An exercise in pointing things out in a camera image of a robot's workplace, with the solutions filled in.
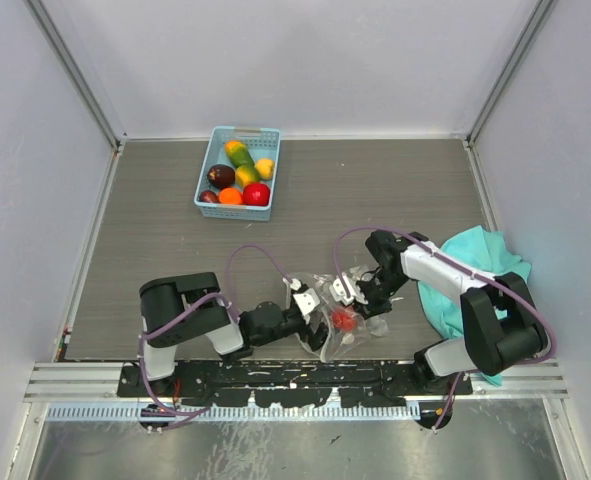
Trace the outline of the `small red fake fruit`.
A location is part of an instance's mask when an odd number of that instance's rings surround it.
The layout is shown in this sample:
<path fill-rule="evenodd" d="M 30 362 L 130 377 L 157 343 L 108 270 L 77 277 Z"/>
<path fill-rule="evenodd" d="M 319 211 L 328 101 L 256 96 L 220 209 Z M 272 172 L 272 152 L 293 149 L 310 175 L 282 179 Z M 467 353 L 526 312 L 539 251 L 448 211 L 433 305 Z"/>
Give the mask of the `small red fake fruit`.
<path fill-rule="evenodd" d="M 336 308 L 331 314 L 331 321 L 335 329 L 342 332 L 352 332 L 356 328 L 355 312 L 350 308 Z"/>

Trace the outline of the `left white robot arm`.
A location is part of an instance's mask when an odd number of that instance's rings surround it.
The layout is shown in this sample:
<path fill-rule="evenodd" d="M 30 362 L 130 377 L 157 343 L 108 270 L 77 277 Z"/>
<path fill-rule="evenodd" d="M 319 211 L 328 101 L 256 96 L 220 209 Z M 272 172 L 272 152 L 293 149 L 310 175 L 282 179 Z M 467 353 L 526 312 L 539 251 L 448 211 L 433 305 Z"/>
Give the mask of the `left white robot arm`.
<path fill-rule="evenodd" d="M 321 300 L 299 280 L 287 286 L 286 307 L 267 301 L 239 312 L 212 272 L 144 284 L 139 290 L 140 385 L 153 396 L 169 393 L 175 384 L 177 346 L 198 337 L 207 338 L 225 362 L 247 358 L 255 348 L 293 335 L 311 351 L 320 351 L 329 337 L 326 321 L 316 319 Z"/>

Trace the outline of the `yellow green fake mango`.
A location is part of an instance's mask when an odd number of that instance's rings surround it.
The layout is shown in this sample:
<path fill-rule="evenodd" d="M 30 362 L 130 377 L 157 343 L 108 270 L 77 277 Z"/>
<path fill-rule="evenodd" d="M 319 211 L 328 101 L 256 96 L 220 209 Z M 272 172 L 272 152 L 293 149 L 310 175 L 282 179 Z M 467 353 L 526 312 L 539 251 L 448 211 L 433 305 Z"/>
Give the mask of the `yellow green fake mango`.
<path fill-rule="evenodd" d="M 235 181 L 242 189 L 253 183 L 258 183 L 261 178 L 253 165 L 242 164 L 235 171 Z"/>

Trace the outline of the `small dark purple fake fruit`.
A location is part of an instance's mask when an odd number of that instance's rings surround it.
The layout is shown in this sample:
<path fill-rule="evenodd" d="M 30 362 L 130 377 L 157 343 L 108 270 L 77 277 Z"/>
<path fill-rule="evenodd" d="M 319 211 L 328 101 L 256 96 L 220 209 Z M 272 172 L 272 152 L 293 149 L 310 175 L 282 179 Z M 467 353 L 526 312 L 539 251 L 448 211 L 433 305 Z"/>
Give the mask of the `small dark purple fake fruit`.
<path fill-rule="evenodd" d="M 212 190 L 204 190 L 198 196 L 198 201 L 203 203 L 219 203 L 219 195 Z"/>

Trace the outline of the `orange fake fruit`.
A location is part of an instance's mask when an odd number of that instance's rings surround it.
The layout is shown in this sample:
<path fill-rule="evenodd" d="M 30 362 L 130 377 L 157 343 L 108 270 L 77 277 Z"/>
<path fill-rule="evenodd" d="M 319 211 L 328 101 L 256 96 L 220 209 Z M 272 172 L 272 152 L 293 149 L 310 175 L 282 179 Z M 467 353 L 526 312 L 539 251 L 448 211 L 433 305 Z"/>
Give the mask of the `orange fake fruit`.
<path fill-rule="evenodd" d="M 243 194 L 236 188 L 228 187 L 222 189 L 218 195 L 218 200 L 225 205 L 243 205 Z"/>

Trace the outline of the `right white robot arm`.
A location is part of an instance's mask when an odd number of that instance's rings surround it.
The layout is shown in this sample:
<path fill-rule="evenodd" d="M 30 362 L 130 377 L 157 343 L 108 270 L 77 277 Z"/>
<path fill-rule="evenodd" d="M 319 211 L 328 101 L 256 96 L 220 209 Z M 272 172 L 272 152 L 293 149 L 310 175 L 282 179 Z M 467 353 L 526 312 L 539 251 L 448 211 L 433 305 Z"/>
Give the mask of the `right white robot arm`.
<path fill-rule="evenodd" d="M 458 306 L 459 336 L 414 354 L 412 376 L 422 392 L 437 393 L 453 374 L 494 376 L 555 352 L 556 338 L 518 274 L 495 276 L 475 269 L 417 233 L 376 230 L 365 246 L 377 267 L 351 285 L 354 292 L 349 296 L 364 318 L 390 312 L 393 295 L 409 281 L 433 288 Z"/>

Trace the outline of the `red fake apple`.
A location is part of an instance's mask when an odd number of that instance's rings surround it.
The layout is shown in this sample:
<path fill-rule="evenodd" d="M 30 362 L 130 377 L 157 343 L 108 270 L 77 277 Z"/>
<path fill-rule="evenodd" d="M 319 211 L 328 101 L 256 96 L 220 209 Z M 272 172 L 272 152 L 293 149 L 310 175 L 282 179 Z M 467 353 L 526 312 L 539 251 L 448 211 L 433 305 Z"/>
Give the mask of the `red fake apple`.
<path fill-rule="evenodd" d="M 243 192 L 242 198 L 245 205 L 266 207 L 270 202 L 271 190 L 261 182 L 248 184 Z"/>

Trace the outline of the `clear zip top bag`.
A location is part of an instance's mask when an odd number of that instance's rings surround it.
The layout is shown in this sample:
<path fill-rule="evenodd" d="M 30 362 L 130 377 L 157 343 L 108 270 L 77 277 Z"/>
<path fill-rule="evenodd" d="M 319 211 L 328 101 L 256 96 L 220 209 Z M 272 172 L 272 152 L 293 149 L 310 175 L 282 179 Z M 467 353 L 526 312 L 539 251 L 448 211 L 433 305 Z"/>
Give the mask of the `clear zip top bag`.
<path fill-rule="evenodd" d="M 365 297 L 359 280 L 374 273 L 359 265 L 341 276 L 298 272 L 286 283 L 289 305 L 303 309 L 304 327 L 295 335 L 301 347 L 323 363 L 346 356 L 351 350 L 389 334 L 385 314 L 367 318 L 361 311 Z"/>

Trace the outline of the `yellow fake peach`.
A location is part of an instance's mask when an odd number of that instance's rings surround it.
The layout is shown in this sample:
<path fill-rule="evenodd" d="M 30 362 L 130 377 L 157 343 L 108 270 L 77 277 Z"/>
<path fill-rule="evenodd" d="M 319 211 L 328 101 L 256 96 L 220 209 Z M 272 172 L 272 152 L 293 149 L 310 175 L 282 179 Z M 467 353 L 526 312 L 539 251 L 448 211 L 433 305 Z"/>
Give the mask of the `yellow fake peach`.
<path fill-rule="evenodd" d="M 270 158 L 261 158 L 255 162 L 255 169 L 264 181 L 272 180 L 275 172 L 275 162 Z"/>

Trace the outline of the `green orange fake mango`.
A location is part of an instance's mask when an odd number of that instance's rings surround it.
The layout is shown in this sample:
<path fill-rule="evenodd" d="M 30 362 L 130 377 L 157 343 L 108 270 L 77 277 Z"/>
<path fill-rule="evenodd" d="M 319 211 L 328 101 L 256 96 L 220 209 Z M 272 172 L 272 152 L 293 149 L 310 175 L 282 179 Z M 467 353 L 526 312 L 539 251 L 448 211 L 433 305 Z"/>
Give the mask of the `green orange fake mango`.
<path fill-rule="evenodd" d="M 235 168 L 243 165 L 255 165 L 247 146 L 239 140 L 227 141 L 224 144 L 224 152 Z"/>

